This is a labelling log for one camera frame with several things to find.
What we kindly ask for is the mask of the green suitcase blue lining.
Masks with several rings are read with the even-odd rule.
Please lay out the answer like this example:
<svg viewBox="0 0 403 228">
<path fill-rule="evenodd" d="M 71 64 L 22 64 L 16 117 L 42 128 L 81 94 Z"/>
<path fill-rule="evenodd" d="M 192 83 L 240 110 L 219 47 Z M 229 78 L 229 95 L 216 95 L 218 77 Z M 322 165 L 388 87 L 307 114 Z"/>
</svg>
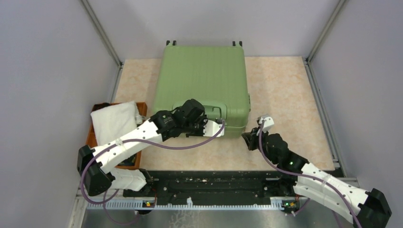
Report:
<svg viewBox="0 0 403 228">
<path fill-rule="evenodd" d="M 152 114 L 195 99 L 211 120 L 225 121 L 224 137 L 244 132 L 251 110 L 242 41 L 229 46 L 181 46 L 167 41 Z"/>
</svg>

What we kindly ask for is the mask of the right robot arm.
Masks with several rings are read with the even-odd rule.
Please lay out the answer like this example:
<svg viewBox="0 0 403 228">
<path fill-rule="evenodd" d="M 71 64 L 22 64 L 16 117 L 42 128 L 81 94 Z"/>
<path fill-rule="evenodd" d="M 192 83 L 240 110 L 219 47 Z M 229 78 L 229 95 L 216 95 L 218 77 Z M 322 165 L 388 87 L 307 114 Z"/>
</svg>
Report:
<svg viewBox="0 0 403 228">
<path fill-rule="evenodd" d="M 320 170 L 308 159 L 291 151 L 278 133 L 260 134 L 259 128 L 254 128 L 241 136 L 248 150 L 259 150 L 270 166 L 289 176 L 278 183 L 283 195 L 295 193 L 308 197 L 342 216 L 355 228 L 387 226 L 392 211 L 380 190 L 357 188 Z"/>
</svg>

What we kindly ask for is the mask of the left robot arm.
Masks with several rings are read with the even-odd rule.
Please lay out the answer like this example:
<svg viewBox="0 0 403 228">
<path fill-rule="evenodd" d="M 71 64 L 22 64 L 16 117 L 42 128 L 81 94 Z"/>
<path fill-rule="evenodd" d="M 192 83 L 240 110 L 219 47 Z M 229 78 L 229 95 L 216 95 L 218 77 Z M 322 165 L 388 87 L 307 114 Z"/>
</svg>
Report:
<svg viewBox="0 0 403 228">
<path fill-rule="evenodd" d="M 117 168 L 118 164 L 150 145 L 157 145 L 185 133 L 201 136 L 207 123 L 204 106 L 195 99 L 171 111 L 161 110 L 133 131 L 101 146 L 85 145 L 78 151 L 77 170 L 80 188 L 89 196 L 109 189 L 136 191 L 140 196 L 152 192 L 152 183 L 139 169 Z"/>
</svg>

